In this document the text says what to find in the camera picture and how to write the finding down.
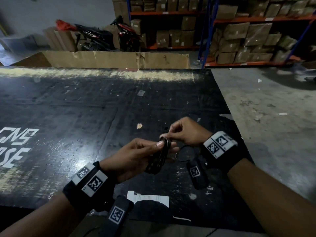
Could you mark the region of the person's left hand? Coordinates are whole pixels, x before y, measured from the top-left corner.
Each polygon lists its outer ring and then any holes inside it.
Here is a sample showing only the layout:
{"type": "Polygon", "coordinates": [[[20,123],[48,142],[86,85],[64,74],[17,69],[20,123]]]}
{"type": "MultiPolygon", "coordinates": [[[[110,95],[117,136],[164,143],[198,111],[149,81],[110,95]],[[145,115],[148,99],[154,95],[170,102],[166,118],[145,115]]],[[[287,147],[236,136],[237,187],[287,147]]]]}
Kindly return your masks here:
{"type": "Polygon", "coordinates": [[[115,179],[116,184],[120,184],[143,173],[155,153],[157,152],[137,152],[132,140],[112,156],[100,161],[100,167],[115,179]]]}

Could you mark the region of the person's right hand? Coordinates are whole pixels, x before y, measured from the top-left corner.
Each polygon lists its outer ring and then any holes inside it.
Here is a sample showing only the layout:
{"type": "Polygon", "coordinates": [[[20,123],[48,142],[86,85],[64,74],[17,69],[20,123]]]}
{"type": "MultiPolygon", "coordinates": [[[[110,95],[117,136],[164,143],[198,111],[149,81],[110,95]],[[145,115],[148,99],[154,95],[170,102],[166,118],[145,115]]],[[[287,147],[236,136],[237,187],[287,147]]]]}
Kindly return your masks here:
{"type": "Polygon", "coordinates": [[[171,124],[168,132],[179,132],[178,141],[189,146],[200,146],[213,135],[189,117],[183,117],[171,124]]]}

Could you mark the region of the person's right forearm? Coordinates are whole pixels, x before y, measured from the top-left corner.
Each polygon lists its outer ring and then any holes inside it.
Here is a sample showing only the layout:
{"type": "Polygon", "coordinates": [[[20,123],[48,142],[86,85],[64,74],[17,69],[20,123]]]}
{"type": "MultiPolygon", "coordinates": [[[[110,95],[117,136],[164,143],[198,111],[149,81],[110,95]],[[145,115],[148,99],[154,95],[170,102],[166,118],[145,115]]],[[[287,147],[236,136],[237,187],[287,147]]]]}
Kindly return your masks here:
{"type": "Polygon", "coordinates": [[[316,206],[249,160],[227,174],[270,237],[316,237],[316,206]]]}

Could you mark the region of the person's left forearm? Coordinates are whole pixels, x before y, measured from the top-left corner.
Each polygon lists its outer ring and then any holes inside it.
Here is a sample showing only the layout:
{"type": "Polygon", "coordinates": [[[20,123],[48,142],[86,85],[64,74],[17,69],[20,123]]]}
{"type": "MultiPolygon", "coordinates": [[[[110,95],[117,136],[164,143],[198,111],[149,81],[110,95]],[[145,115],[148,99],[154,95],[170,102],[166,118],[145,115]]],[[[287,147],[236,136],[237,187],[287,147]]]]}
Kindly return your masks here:
{"type": "Polygon", "coordinates": [[[69,237],[85,216],[59,191],[40,208],[0,232],[0,237],[69,237]]]}

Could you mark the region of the black wristband with marker tags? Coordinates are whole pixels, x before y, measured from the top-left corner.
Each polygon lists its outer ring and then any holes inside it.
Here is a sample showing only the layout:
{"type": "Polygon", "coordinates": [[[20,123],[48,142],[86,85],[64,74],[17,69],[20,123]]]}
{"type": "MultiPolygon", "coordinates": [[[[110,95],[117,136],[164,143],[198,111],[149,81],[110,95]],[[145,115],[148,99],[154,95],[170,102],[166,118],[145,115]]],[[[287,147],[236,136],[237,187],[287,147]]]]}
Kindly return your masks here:
{"type": "Polygon", "coordinates": [[[225,174],[246,158],[238,142],[224,131],[216,132],[201,145],[201,155],[211,166],[225,174]]]}
{"type": "Polygon", "coordinates": [[[109,211],[114,203],[115,176],[101,169],[100,163],[87,163],[66,184],[62,192],[80,215],[92,210],[109,211]]]}

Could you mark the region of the white paper label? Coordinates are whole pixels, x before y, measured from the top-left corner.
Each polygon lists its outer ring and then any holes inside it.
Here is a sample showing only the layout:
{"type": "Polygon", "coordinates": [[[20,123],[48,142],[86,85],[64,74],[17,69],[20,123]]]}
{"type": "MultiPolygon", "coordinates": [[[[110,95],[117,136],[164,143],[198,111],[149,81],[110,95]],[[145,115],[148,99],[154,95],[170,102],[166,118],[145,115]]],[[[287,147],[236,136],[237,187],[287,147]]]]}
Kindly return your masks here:
{"type": "Polygon", "coordinates": [[[161,196],[161,195],[142,195],[137,194],[134,191],[127,192],[127,199],[132,201],[134,204],[139,201],[151,200],[155,202],[159,202],[169,208],[169,196],[161,196]]]}

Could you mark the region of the large open cardboard box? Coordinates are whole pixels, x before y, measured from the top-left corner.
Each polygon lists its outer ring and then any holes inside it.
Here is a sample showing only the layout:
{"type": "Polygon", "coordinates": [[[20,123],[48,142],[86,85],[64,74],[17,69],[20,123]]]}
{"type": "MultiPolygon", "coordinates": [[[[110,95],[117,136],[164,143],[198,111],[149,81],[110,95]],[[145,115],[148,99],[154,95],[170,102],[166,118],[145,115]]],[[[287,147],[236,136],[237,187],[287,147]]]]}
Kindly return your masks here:
{"type": "Polygon", "coordinates": [[[190,69],[189,54],[164,52],[41,51],[11,66],[55,68],[190,69]]]}

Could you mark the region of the black and red motorcycle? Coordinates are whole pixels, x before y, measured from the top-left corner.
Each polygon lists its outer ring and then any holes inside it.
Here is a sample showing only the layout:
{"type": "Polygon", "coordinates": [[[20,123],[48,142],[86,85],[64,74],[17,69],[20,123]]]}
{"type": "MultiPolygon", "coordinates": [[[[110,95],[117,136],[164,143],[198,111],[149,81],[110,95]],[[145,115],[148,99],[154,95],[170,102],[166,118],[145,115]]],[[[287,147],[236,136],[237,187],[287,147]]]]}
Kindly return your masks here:
{"type": "Polygon", "coordinates": [[[79,44],[81,37],[84,38],[84,42],[80,44],[81,51],[139,52],[141,50],[139,36],[131,26],[124,23],[122,15],[117,16],[110,24],[110,26],[117,29],[119,47],[115,47],[114,34],[108,30],[79,24],[74,24],[74,26],[78,32],[76,34],[76,45],[79,44]]]}

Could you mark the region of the blue and orange shelf rack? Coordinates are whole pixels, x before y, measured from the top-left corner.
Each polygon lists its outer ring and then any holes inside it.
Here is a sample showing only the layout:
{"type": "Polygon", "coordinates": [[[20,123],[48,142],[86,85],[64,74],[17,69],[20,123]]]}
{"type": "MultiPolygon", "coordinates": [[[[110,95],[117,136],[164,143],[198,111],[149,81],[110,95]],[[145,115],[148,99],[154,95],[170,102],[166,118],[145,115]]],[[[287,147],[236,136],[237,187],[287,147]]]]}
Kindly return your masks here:
{"type": "Polygon", "coordinates": [[[202,29],[202,36],[200,40],[200,48],[198,52],[198,61],[201,64],[201,69],[208,67],[235,67],[235,66],[283,66],[287,65],[289,60],[299,60],[298,57],[294,56],[293,53],[303,37],[310,29],[311,25],[316,21],[316,10],[310,16],[299,16],[299,17],[237,17],[233,19],[216,19],[220,0],[208,0],[207,10],[205,13],[204,24],[202,29]],[[272,61],[258,61],[258,62],[245,62],[245,63],[223,63],[218,64],[212,58],[209,58],[209,48],[213,38],[213,29],[216,24],[236,24],[236,23],[273,23],[273,22],[286,22],[286,21],[301,21],[308,20],[309,23],[300,35],[298,41],[292,48],[291,52],[287,55],[286,59],[282,62],[272,61]]]}
{"type": "Polygon", "coordinates": [[[196,51],[208,0],[126,0],[141,51],[196,51]]]}

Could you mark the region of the pile of plastic-wrapped cardboard boxes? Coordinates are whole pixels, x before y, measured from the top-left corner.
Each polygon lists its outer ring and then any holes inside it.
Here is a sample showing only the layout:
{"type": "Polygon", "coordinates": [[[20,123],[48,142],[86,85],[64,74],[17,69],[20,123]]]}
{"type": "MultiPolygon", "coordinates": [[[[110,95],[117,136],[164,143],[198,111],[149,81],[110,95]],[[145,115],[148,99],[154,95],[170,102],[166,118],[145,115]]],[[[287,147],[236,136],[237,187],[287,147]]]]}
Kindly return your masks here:
{"type": "MultiPolygon", "coordinates": [[[[220,0],[216,19],[237,17],[310,16],[316,0],[220,0]]],[[[308,20],[273,23],[216,24],[209,58],[218,64],[258,61],[282,62],[302,34],[308,20]]]]}

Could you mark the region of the leaning flat cardboard sheets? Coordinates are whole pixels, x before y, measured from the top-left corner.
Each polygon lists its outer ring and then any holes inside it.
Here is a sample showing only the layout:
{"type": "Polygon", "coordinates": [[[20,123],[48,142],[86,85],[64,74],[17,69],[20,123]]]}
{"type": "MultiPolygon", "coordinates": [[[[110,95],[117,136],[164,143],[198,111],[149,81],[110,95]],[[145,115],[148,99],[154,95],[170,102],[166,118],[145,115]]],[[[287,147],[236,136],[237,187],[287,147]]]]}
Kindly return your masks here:
{"type": "Polygon", "coordinates": [[[53,51],[78,51],[71,31],[59,31],[56,27],[49,27],[43,30],[43,34],[53,51]]]}

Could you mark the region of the red cloth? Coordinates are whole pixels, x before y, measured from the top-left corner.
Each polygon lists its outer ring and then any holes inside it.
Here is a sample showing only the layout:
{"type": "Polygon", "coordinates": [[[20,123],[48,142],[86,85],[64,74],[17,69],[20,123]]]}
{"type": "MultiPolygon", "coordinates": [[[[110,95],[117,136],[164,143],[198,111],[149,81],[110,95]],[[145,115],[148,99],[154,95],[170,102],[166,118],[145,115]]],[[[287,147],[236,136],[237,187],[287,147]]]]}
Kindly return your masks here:
{"type": "Polygon", "coordinates": [[[56,28],[58,31],[78,31],[76,26],[60,19],[56,20],[56,28]]]}

